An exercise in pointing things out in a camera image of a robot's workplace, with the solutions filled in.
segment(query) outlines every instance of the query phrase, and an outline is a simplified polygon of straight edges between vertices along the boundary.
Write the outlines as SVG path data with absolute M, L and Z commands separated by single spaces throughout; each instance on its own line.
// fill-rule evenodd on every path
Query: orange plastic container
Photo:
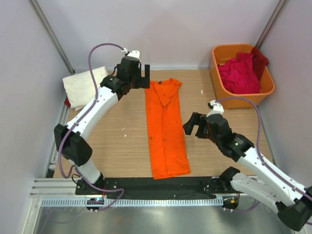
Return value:
M 231 58 L 236 58 L 238 52 L 250 53 L 253 47 L 253 45 L 249 44 L 233 44 L 220 45 L 213 49 L 213 59 L 210 66 L 210 75 L 217 99 L 226 97 L 244 97 L 258 105 L 267 95 L 270 95 L 274 91 L 275 85 L 267 67 L 265 67 L 260 81 L 259 94 L 233 94 L 227 91 L 222 84 L 217 65 L 224 65 L 226 61 L 230 60 Z M 222 101 L 221 104 L 225 109 L 252 107 L 252 105 L 248 102 L 239 99 Z

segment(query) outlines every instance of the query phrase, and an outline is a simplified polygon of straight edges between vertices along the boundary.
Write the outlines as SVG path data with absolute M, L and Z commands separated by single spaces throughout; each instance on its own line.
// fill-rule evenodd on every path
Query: gray floor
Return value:
M 240 199 L 239 209 L 255 204 Z M 68 221 L 57 224 L 55 221 Z M 266 206 L 245 214 L 220 207 L 112 208 L 86 213 L 86 208 L 41 208 L 35 234 L 293 234 Z

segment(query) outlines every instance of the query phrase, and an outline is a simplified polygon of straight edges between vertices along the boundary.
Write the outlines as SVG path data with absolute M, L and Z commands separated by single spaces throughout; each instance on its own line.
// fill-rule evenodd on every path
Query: pink fabric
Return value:
M 219 73 L 224 88 L 233 94 L 260 93 L 260 83 L 253 73 L 253 54 L 237 53 L 237 58 L 232 58 L 221 66 L 218 64 Z

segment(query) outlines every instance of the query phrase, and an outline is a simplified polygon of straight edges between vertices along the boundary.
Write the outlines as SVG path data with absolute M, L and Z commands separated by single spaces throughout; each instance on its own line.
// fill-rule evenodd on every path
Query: white cloth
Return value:
M 100 83 L 108 76 L 108 73 L 105 67 L 99 67 L 92 71 L 96 79 L 97 88 L 99 88 Z M 65 77 L 63 78 L 63 84 L 70 107 L 76 111 L 88 104 L 96 94 L 90 71 Z

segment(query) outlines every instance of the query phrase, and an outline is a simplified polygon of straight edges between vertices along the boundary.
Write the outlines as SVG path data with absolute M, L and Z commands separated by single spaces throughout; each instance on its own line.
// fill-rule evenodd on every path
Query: white wall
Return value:
M 255 44 L 278 0 L 38 0 L 75 69 L 90 49 L 114 42 L 141 51 L 152 68 L 208 67 L 214 46 Z M 94 66 L 120 62 L 115 48 Z
M 68 72 L 26 0 L 0 2 L 0 233 L 24 223 L 46 170 Z
M 275 161 L 312 186 L 312 1 L 289 1 L 261 48 L 275 92 L 260 105 Z

